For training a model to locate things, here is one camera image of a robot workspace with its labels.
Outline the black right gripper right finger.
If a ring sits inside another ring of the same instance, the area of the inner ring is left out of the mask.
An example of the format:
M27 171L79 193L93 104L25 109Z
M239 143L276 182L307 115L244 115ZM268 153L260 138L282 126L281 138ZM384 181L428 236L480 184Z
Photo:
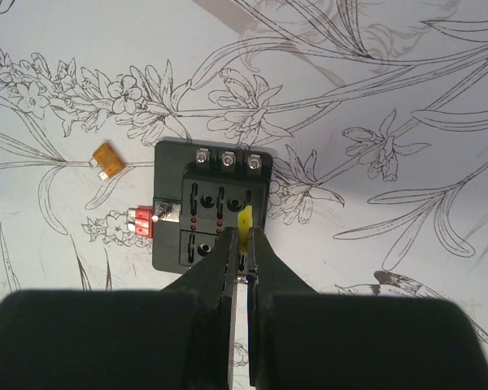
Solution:
M249 376L258 389L488 389L466 314L437 298L320 293L249 231Z

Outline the black fuse box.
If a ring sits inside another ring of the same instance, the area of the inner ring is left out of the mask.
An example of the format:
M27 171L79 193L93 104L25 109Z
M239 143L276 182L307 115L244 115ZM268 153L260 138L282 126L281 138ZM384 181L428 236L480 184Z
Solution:
M225 228L237 226L250 206L253 224L265 225L272 155L161 141L155 146L152 266L183 274L213 249Z

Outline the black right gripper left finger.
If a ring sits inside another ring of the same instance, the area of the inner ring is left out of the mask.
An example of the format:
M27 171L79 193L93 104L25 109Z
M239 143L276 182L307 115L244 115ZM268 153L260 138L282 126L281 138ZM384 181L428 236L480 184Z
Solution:
M160 290L20 290L0 302L0 389L228 389L237 231Z

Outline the yellow blade fuse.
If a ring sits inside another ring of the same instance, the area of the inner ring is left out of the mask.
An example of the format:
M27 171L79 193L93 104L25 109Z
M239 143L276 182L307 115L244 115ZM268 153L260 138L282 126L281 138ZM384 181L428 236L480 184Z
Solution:
M250 230L253 228L253 207L245 206L237 216L238 252L247 255Z

